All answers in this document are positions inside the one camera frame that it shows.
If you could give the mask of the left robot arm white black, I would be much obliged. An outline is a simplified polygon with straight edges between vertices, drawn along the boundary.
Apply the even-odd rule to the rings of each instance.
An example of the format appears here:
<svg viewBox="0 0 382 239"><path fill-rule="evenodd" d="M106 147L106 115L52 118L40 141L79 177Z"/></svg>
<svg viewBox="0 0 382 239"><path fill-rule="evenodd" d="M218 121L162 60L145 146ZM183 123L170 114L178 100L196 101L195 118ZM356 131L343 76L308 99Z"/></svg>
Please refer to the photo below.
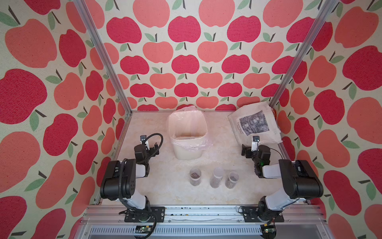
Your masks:
<svg viewBox="0 0 382 239"><path fill-rule="evenodd" d="M165 207L150 206L148 198L136 190L136 179L147 177L150 171L146 159L159 154L159 146L154 144L154 147L148 148L146 143L142 143L134 148L134 152L134 159L108 163L100 186L100 196L126 206L126 210L119 213L125 216L126 223L162 223Z"/></svg>

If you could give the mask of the tall clear jar of rosebuds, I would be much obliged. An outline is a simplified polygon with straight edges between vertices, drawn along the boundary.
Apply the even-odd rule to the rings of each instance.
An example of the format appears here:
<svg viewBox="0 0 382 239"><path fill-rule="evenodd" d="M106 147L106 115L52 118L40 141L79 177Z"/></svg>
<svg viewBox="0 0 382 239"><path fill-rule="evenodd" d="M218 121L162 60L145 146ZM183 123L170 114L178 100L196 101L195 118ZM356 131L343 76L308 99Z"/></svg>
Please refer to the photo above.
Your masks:
<svg viewBox="0 0 382 239"><path fill-rule="evenodd" d="M221 167L216 167L213 170L212 176L210 178L210 186L212 188L218 188L224 176L224 170Z"/></svg>

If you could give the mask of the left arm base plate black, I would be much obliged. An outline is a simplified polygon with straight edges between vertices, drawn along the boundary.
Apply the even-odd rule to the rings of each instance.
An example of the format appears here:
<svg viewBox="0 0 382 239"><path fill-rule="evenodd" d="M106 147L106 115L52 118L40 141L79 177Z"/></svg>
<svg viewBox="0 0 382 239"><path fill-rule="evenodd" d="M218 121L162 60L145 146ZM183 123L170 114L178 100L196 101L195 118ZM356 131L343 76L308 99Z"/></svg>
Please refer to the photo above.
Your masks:
<svg viewBox="0 0 382 239"><path fill-rule="evenodd" d="M120 215L125 215L126 223L163 223L165 217L165 207L151 207L150 213L136 212L129 209L119 212Z"/></svg>

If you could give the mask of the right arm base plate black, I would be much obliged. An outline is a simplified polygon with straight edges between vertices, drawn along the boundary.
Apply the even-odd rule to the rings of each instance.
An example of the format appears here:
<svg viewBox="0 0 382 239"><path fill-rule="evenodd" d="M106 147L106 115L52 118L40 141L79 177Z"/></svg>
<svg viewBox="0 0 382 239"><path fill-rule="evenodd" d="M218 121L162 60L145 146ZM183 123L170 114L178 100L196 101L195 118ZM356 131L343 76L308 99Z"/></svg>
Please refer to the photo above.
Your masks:
<svg viewBox="0 0 382 239"><path fill-rule="evenodd" d="M240 206L238 208L238 213L241 214L246 223L283 223L284 217L282 212L276 212L272 218L269 220L263 220L258 216L258 207L257 206Z"/></svg>

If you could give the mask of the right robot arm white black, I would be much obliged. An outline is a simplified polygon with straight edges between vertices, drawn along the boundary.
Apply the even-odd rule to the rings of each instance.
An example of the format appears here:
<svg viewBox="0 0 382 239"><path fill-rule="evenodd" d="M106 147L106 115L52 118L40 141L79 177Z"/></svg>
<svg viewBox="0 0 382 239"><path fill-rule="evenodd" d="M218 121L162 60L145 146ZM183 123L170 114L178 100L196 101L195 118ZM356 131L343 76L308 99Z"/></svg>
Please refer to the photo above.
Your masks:
<svg viewBox="0 0 382 239"><path fill-rule="evenodd" d="M269 222L283 212L285 207L300 199L311 200L323 196L323 186L306 160L280 159L270 164L271 149L266 145L249 147L242 145L241 155L252 159L254 171L259 178L281 179L282 188L264 196L258 203L256 217Z"/></svg>

